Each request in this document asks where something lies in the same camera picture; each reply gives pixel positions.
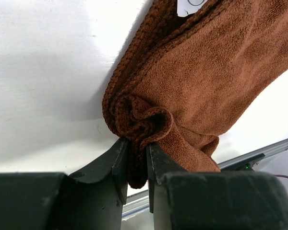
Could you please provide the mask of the brown towel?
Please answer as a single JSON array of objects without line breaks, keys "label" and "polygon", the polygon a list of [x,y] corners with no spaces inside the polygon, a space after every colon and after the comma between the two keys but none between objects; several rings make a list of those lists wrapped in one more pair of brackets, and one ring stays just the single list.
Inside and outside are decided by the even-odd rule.
[{"label": "brown towel", "polygon": [[152,142],[188,171],[218,172],[219,136],[288,69],[288,0],[209,0],[185,19],[176,8],[153,1],[102,100],[109,129],[131,142],[135,189]]}]

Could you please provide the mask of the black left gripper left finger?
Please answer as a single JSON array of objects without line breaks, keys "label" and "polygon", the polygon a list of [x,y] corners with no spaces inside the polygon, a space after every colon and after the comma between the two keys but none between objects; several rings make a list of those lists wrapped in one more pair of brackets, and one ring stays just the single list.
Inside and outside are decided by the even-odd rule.
[{"label": "black left gripper left finger", "polygon": [[75,230],[119,230],[127,201],[129,142],[119,138],[109,150],[70,174],[76,181]]}]

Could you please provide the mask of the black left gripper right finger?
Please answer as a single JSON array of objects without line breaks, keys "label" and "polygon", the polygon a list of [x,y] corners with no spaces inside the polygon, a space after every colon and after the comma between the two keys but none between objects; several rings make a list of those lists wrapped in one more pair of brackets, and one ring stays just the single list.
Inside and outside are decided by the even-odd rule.
[{"label": "black left gripper right finger", "polygon": [[155,230],[188,230],[189,174],[157,143],[146,147],[149,206]]}]

